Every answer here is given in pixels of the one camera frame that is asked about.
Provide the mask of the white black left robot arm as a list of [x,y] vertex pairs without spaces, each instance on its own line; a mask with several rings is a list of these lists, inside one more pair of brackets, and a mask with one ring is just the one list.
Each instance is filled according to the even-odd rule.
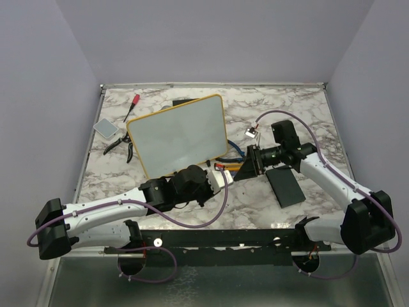
[[233,182],[223,168],[205,170],[191,165],[171,176],[149,179],[139,187],[109,198],[88,203],[62,204],[49,200],[35,219],[35,231],[27,245],[38,248],[42,260],[59,258],[76,248],[104,246],[131,253],[141,245],[141,236],[130,226],[135,217],[158,214],[184,228],[167,212],[181,203],[203,206],[220,191],[228,192]]

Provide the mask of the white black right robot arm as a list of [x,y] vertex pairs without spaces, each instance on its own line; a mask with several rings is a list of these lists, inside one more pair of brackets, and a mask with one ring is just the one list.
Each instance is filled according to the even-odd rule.
[[296,227],[293,242],[308,250],[318,241],[345,245],[361,255],[395,237],[392,225],[392,204],[388,194],[371,190],[340,174],[330,162],[321,159],[316,146],[301,144],[294,125],[289,120],[271,125],[276,147],[247,147],[246,158],[234,176],[234,181],[255,178],[270,166],[285,164],[321,187],[342,209],[340,219],[305,218]]

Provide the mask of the yellow framed whiteboard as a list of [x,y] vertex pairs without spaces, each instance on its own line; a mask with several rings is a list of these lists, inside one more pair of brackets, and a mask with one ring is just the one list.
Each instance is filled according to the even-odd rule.
[[126,124],[146,178],[171,175],[228,152],[224,103],[209,95]]

